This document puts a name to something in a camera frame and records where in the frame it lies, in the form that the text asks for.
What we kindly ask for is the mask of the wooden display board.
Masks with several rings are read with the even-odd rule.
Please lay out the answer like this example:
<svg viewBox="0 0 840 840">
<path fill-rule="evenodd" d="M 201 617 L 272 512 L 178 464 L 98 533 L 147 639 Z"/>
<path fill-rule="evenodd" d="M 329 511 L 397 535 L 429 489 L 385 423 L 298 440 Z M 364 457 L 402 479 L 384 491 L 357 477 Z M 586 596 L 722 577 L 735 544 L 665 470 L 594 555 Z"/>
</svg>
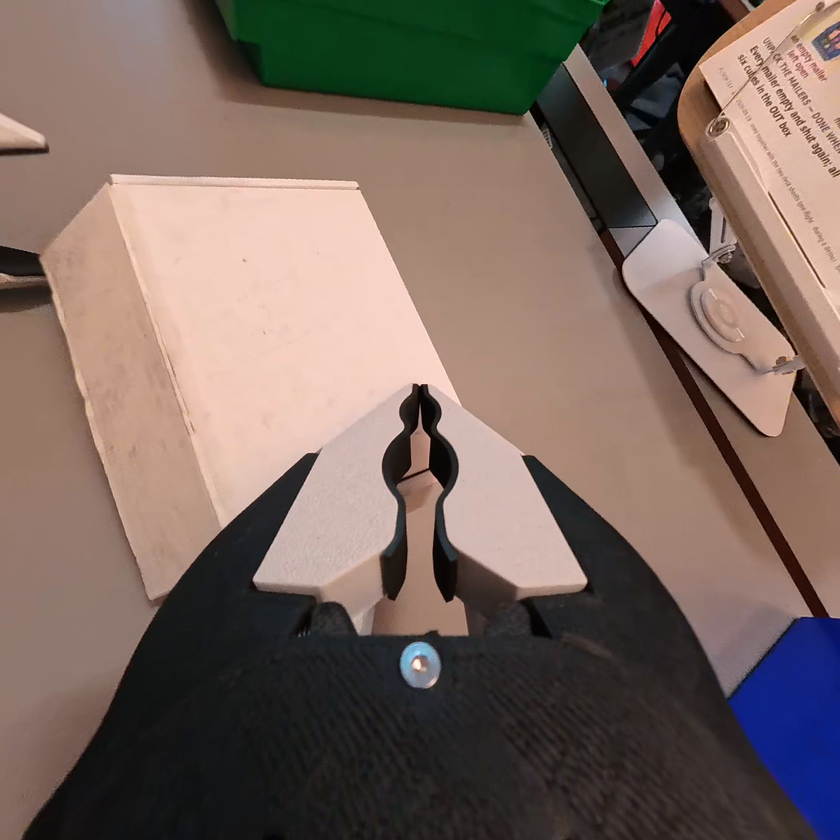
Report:
<svg viewBox="0 0 840 840">
<path fill-rule="evenodd" d="M 702 130 L 707 126 L 711 119 L 713 119 L 717 114 L 721 112 L 721 105 L 713 96 L 711 90 L 707 86 L 704 77 L 700 72 L 701 65 L 709 58 L 715 56 L 717 53 L 730 46 L 731 43 L 733 43 L 740 37 L 745 36 L 750 31 L 756 29 L 756 27 L 764 23 L 767 19 L 776 15 L 781 10 L 785 9 L 793 3 L 794 2 L 765 2 L 761 7 L 758 7 L 747 17 L 745 17 L 743 21 L 741 21 L 741 23 L 736 24 L 736 26 L 726 35 L 722 36 L 719 39 L 719 41 L 704 55 L 698 68 L 691 71 L 679 99 L 678 125 L 682 139 L 686 143 L 686 146 L 691 156 L 694 158 L 695 162 L 698 141 L 700 139 Z M 737 241 L 737 244 L 741 245 L 737 236 L 734 233 L 732 224 L 725 217 L 722 209 L 721 214 L 723 222 L 729 224 L 730 229 Z M 838 294 L 834 294 L 833 291 L 830 289 L 824 288 L 824 290 L 826 291 L 830 301 L 833 303 L 836 311 L 838 312 L 839 292 Z M 778 372 L 788 371 L 788 369 L 795 368 L 800 365 L 804 366 L 804 361 L 802 360 L 802 357 L 799 355 L 795 347 L 794 351 L 797 354 L 796 360 L 777 368 Z"/>
</svg>

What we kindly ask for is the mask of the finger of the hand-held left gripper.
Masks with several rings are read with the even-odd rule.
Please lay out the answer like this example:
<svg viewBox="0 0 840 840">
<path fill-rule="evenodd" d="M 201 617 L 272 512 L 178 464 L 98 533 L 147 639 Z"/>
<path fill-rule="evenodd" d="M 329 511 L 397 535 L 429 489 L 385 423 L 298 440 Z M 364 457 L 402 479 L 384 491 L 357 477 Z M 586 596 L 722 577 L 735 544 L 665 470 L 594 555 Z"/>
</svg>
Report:
<svg viewBox="0 0 840 840">
<path fill-rule="evenodd" d="M 46 137 L 1 113 L 1 155 L 47 154 Z"/>
<path fill-rule="evenodd" d="M 49 286 L 38 254 L 9 246 L 1 246 L 0 251 L 2 289 Z"/>
</svg>

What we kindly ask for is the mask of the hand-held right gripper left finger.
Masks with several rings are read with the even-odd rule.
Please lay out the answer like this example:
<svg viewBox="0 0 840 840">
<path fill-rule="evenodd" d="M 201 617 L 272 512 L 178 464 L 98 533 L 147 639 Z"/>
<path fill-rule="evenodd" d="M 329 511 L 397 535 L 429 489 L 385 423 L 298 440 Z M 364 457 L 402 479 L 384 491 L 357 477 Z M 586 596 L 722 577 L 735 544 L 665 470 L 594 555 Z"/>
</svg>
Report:
<svg viewBox="0 0 840 840">
<path fill-rule="evenodd" d="M 340 604 L 358 633 L 406 578 L 406 504 L 419 386 L 405 385 L 321 447 L 266 556 L 257 590 Z"/>
</svg>

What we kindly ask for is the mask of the white cardboard mailer box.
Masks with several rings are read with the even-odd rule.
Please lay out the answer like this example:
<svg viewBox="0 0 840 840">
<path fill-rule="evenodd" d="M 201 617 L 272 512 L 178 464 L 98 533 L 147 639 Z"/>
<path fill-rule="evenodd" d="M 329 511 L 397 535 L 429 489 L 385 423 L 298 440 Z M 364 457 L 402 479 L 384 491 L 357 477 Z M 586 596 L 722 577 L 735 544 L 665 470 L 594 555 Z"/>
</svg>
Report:
<svg viewBox="0 0 840 840">
<path fill-rule="evenodd" d="M 353 182 L 111 175 L 41 264 L 153 602 L 398 387 L 459 401 Z"/>
</svg>

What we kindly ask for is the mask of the green plastic bin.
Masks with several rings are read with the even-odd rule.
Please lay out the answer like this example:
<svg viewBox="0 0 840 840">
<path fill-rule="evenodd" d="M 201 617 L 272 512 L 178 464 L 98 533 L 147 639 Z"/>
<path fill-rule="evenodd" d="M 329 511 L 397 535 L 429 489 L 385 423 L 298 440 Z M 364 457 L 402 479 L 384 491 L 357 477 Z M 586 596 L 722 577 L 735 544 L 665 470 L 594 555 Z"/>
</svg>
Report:
<svg viewBox="0 0 840 840">
<path fill-rule="evenodd" d="M 520 116 L 603 1 L 216 1 L 268 88 Z"/>
</svg>

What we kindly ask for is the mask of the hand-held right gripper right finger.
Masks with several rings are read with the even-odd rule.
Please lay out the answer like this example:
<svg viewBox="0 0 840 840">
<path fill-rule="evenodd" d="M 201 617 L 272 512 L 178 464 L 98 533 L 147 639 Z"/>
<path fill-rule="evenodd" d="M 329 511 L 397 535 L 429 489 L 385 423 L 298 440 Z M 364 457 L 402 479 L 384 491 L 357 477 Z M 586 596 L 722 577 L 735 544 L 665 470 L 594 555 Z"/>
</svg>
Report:
<svg viewBox="0 0 840 840">
<path fill-rule="evenodd" d="M 508 604 L 581 592 L 587 578 L 523 453 L 437 387 L 422 385 L 435 503 L 433 563 L 479 636 Z"/>
</svg>

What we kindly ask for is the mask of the blue plastic bin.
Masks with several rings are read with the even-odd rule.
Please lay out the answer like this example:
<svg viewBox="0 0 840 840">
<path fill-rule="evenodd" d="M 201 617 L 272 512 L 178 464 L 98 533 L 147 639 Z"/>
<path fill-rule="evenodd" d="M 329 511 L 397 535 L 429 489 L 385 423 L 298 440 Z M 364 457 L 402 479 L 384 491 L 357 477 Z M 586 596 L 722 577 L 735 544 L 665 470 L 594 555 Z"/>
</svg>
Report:
<svg viewBox="0 0 840 840">
<path fill-rule="evenodd" d="M 816 836 L 838 839 L 839 620 L 793 621 L 729 702 Z"/>
</svg>

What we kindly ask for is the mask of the red object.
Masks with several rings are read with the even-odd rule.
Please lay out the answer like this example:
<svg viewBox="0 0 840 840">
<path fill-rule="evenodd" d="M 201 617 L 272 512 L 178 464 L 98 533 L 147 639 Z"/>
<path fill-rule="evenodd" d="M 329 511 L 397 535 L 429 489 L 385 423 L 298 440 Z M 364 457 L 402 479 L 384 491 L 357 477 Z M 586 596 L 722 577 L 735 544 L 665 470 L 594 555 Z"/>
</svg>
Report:
<svg viewBox="0 0 840 840">
<path fill-rule="evenodd" d="M 631 63 L 636 68 L 653 48 L 657 38 L 667 29 L 671 21 L 671 15 L 661 1 L 654 1 L 647 19 L 644 35 L 639 50 Z"/>
</svg>

